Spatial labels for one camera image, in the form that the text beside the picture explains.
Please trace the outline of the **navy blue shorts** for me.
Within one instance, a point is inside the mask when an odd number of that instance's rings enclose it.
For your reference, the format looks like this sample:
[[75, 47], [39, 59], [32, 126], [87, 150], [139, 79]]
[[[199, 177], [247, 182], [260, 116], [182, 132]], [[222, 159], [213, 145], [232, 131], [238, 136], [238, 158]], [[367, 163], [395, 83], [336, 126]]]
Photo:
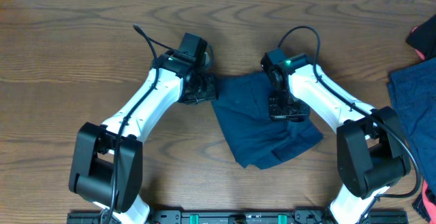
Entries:
[[264, 72], [218, 79], [213, 110], [235, 161], [261, 170], [289, 161], [322, 141], [309, 120], [273, 121], [268, 98], [274, 88]]

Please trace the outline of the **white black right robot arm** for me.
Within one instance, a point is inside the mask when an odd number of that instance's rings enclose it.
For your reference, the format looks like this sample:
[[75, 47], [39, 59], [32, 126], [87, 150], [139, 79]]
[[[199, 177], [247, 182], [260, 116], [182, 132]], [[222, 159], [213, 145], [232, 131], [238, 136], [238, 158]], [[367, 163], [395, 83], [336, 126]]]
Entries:
[[276, 49], [264, 55], [261, 66], [276, 89], [269, 99], [271, 119], [303, 121], [313, 110], [336, 134], [343, 185], [321, 223], [406, 223], [403, 212], [371, 210], [411, 171], [397, 113], [350, 95], [305, 54], [286, 57]]

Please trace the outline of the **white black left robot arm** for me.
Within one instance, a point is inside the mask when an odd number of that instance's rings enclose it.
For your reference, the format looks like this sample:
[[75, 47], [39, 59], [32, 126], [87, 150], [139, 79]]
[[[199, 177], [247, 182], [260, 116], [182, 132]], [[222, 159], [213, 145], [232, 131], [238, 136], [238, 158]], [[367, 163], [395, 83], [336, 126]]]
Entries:
[[68, 223], [146, 223], [151, 207], [140, 197], [143, 146], [164, 112], [174, 103], [197, 104], [216, 98], [213, 63], [167, 52], [152, 65], [134, 96], [102, 124], [78, 131], [69, 189], [101, 208], [71, 212]]

